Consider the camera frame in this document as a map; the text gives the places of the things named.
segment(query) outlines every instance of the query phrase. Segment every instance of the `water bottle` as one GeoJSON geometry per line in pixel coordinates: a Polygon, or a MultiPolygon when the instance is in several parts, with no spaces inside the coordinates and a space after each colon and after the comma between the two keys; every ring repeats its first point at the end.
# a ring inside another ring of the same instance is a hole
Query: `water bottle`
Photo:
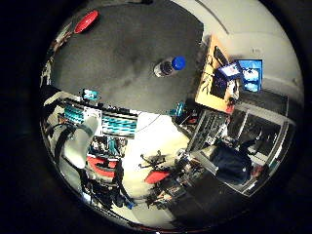
{"type": "Polygon", "coordinates": [[[157,77],[171,76],[183,69],[185,64],[184,57],[166,58],[155,66],[154,73],[157,77]]]}

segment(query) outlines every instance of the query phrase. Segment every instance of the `electronic equipment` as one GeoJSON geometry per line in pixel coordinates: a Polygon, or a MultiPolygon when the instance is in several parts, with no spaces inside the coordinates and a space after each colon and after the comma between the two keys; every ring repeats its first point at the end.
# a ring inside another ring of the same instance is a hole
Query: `electronic equipment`
{"type": "Polygon", "coordinates": [[[82,93],[82,99],[98,100],[99,99],[98,92],[84,89],[82,93]]]}
{"type": "Polygon", "coordinates": [[[122,109],[107,109],[66,98],[63,117],[73,123],[82,124],[88,117],[97,116],[96,137],[134,138],[137,128],[137,115],[122,109]]]}
{"type": "Polygon", "coordinates": [[[243,89],[250,92],[258,93],[262,84],[262,60],[261,59],[238,59],[242,67],[243,89]]]}
{"type": "Polygon", "coordinates": [[[228,65],[219,67],[215,70],[214,76],[223,76],[227,81],[242,79],[243,72],[238,61],[231,62],[228,65]]]}
{"type": "Polygon", "coordinates": [[[183,108],[185,106],[185,103],[184,102],[179,102],[177,104],[177,107],[176,109],[171,109],[169,111],[169,115],[170,116],[181,116],[182,112],[183,112],[183,108]]]}
{"type": "Polygon", "coordinates": [[[224,98],[227,89],[227,80],[224,75],[216,72],[212,82],[210,94],[218,98],[224,98]]]}

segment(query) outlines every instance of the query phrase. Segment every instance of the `red object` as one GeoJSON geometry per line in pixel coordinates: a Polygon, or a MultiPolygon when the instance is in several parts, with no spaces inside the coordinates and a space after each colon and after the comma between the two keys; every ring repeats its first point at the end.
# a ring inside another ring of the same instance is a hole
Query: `red object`
{"type": "Polygon", "coordinates": [[[148,176],[145,178],[145,182],[147,183],[156,183],[165,177],[167,177],[170,173],[169,172],[163,172],[163,171],[151,171],[148,176]]]}
{"type": "Polygon", "coordinates": [[[97,164],[103,164],[104,162],[106,162],[106,160],[103,159],[99,159],[99,158],[93,158],[93,157],[87,157],[87,161],[90,164],[90,167],[99,175],[101,176],[106,176],[106,177],[115,177],[115,172],[114,169],[110,169],[112,167],[109,166],[109,164],[111,166],[113,166],[113,168],[116,167],[117,162],[109,162],[108,163],[108,167],[107,169],[100,169],[97,164]]]}
{"type": "Polygon", "coordinates": [[[115,168],[115,167],[116,167],[116,164],[117,164],[116,161],[110,161],[110,162],[108,163],[108,167],[109,167],[109,168],[115,168]]]}
{"type": "Polygon", "coordinates": [[[228,114],[232,114],[232,112],[234,111],[234,105],[228,105],[225,111],[228,114]]]}
{"type": "Polygon", "coordinates": [[[91,23],[96,20],[97,17],[98,17],[98,11],[92,11],[88,13],[77,23],[74,32],[81,33],[87,27],[89,27],[91,23]]]}
{"type": "Polygon", "coordinates": [[[193,118],[193,119],[188,120],[187,123],[189,123],[189,124],[196,124],[196,121],[197,121],[197,119],[193,118]]]}

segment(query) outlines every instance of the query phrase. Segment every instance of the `white wall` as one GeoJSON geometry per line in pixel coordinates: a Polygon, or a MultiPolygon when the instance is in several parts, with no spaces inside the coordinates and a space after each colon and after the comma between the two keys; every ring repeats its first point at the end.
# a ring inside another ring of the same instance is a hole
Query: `white wall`
{"type": "Polygon", "coordinates": [[[233,59],[263,59],[263,89],[304,103],[293,46],[275,18],[256,0],[172,0],[204,24],[233,59]]]}

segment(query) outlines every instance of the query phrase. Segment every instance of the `office chair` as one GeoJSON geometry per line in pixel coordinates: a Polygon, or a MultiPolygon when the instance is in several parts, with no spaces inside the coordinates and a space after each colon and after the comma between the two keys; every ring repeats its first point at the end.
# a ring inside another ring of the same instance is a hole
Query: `office chair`
{"type": "Polygon", "coordinates": [[[163,167],[161,168],[158,167],[158,165],[166,162],[166,159],[162,158],[162,156],[165,156],[165,155],[162,155],[161,151],[158,150],[156,156],[157,156],[156,159],[147,160],[144,158],[142,154],[140,155],[140,157],[147,163],[147,165],[143,166],[142,164],[138,164],[138,166],[142,169],[153,168],[153,170],[149,172],[149,174],[144,180],[144,182],[149,183],[149,184],[157,183],[170,174],[169,170],[163,169],[163,167]]]}
{"type": "Polygon", "coordinates": [[[147,160],[146,158],[144,158],[144,155],[141,154],[140,155],[141,159],[144,160],[147,163],[147,165],[143,166],[142,164],[138,164],[138,166],[142,169],[143,168],[153,168],[154,170],[157,170],[158,165],[166,162],[165,156],[166,155],[162,155],[160,150],[157,150],[156,159],[147,160]]]}
{"type": "Polygon", "coordinates": [[[115,177],[118,161],[109,161],[87,156],[87,162],[98,175],[110,178],[109,180],[115,177]]]}

